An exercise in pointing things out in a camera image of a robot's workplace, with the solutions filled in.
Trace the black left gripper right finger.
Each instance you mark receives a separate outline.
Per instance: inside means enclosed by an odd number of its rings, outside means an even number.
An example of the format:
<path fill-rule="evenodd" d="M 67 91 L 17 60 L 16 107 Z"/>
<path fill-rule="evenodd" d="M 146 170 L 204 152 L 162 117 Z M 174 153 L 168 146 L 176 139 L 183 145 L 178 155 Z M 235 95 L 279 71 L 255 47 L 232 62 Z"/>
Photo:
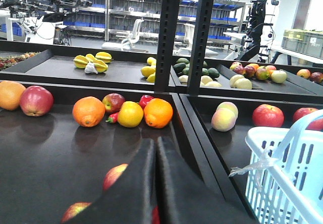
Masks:
<path fill-rule="evenodd" d="M 162 223 L 256 223 L 210 190 L 167 137 L 157 140 L 158 211 Z"/>

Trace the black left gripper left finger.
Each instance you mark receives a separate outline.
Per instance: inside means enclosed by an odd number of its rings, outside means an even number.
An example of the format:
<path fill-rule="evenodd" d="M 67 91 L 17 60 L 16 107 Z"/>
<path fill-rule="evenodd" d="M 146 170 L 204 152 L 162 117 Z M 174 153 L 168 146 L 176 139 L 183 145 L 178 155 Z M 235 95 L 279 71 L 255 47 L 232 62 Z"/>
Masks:
<path fill-rule="evenodd" d="M 156 147 L 143 139 L 119 178 L 66 223 L 152 223 Z"/>

